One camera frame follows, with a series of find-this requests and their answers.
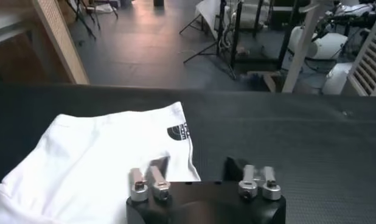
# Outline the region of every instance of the black cable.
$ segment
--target black cable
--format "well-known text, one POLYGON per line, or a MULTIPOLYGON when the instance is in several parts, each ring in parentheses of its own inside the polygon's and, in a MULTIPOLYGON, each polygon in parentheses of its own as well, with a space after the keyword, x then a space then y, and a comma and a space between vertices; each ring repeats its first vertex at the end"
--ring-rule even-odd
POLYGON ((366 7, 369 7, 369 6, 370 6, 370 5, 364 5, 364 6, 361 6, 360 8, 353 9, 353 10, 351 10, 351 11, 344 11, 344 14, 349 13, 349 12, 355 12, 355 11, 357 11, 357 10, 360 10, 360 9, 363 9, 363 8, 366 8, 366 7))
POLYGON ((341 50, 343 50, 345 47, 347 47, 347 43, 361 30, 362 28, 359 28, 356 32, 354 32, 348 39, 347 41, 345 42, 345 44, 340 48, 338 49, 338 51, 336 51, 329 59, 332 59, 334 56, 336 56, 341 50))
POLYGON ((307 63, 307 60, 304 60, 304 64, 305 64, 309 69, 311 69, 312 71, 315 71, 315 72, 320 73, 320 74, 327 74, 327 73, 329 73, 330 70, 331 70, 331 68, 330 68, 329 70, 325 70, 325 71, 320 70, 319 67, 314 68, 313 66, 311 66, 310 64, 307 63))

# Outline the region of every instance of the black mat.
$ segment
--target black mat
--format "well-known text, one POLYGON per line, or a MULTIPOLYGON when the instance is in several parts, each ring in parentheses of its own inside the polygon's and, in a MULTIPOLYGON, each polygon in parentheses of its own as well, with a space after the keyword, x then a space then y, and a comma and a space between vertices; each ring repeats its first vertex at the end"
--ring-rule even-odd
POLYGON ((0 179, 54 117, 151 110, 182 101, 203 180, 226 156, 273 166, 287 223, 376 223, 376 98, 0 85, 0 179))

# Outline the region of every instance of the white t-shirt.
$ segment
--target white t-shirt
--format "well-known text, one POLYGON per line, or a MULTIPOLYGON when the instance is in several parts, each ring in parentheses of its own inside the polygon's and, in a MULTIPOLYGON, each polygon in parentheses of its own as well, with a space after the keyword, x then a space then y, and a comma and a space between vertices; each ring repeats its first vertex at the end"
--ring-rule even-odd
POLYGON ((0 224, 126 223, 128 174, 169 157, 168 181, 200 181, 181 104, 100 117, 59 115, 0 184, 0 224))

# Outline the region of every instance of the tripod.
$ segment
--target tripod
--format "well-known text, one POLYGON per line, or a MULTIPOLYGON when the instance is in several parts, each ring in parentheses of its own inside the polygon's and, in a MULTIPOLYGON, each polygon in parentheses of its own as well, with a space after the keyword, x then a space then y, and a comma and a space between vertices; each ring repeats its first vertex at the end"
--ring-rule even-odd
MULTIPOLYGON (((228 69, 229 69, 229 76, 231 79, 235 80, 237 79, 237 76, 235 75, 234 73, 234 70, 233 68, 230 66, 229 63, 227 63, 223 57, 220 55, 220 47, 219 47, 219 42, 222 38, 222 35, 223 35, 223 18, 225 16, 225 6, 226 6, 226 0, 221 0, 220 1, 220 13, 219 13, 219 25, 218 25, 218 29, 216 30, 218 32, 218 38, 211 44, 209 45, 208 47, 205 47, 203 50, 199 51, 198 53, 194 54, 193 56, 189 57, 188 59, 186 59, 185 61, 183 61, 183 63, 187 63, 188 61, 190 61, 191 59, 195 58, 196 56, 199 56, 199 55, 216 55, 218 56, 223 63, 225 63, 227 66, 228 66, 228 69), (217 47, 217 51, 216 53, 206 53, 206 51, 212 47, 216 46, 217 47)), ((194 29, 198 29, 194 26, 192 26, 191 24, 196 21, 197 18, 199 18, 200 15, 198 15, 195 19, 193 19, 188 25, 186 25, 179 33, 182 33, 186 28, 188 27, 193 27, 194 29)), ((203 16, 201 17, 201 30, 203 30, 203 16)))

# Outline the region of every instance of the gray floor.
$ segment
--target gray floor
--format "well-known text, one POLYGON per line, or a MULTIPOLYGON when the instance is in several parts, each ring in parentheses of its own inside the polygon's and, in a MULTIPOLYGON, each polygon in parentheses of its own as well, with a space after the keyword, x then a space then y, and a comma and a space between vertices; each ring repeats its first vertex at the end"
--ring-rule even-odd
POLYGON ((192 20, 200 0, 165 0, 156 9, 151 0, 136 0, 113 14, 99 15, 101 31, 90 38, 79 23, 69 27, 91 84, 154 88, 251 90, 250 79, 232 81, 219 59, 183 60, 208 46, 212 36, 195 29, 179 30, 192 20))

